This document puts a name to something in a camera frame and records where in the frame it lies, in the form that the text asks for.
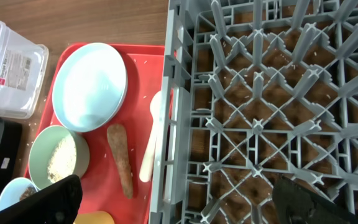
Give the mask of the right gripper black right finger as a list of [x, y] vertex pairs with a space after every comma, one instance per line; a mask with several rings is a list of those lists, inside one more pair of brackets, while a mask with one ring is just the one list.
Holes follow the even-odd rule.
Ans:
[[358, 224], [353, 213], [286, 177], [275, 182], [272, 200], [280, 223]]

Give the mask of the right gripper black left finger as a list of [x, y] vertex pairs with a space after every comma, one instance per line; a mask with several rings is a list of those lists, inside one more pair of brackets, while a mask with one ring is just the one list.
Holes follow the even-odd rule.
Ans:
[[81, 205], [80, 178], [73, 174], [0, 211], [0, 224], [73, 224]]

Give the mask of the yellow plastic cup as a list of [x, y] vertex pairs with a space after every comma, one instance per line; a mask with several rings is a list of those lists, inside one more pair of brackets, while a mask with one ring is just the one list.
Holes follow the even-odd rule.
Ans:
[[79, 214], [73, 224], [115, 224], [112, 216], [105, 211]]

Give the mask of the small light blue bowl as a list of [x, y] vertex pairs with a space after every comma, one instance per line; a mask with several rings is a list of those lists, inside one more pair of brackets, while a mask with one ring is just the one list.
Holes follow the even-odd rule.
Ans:
[[28, 186], [34, 186], [39, 191], [34, 183], [25, 177], [18, 177], [11, 180], [0, 194], [0, 211], [20, 202], [19, 197]]

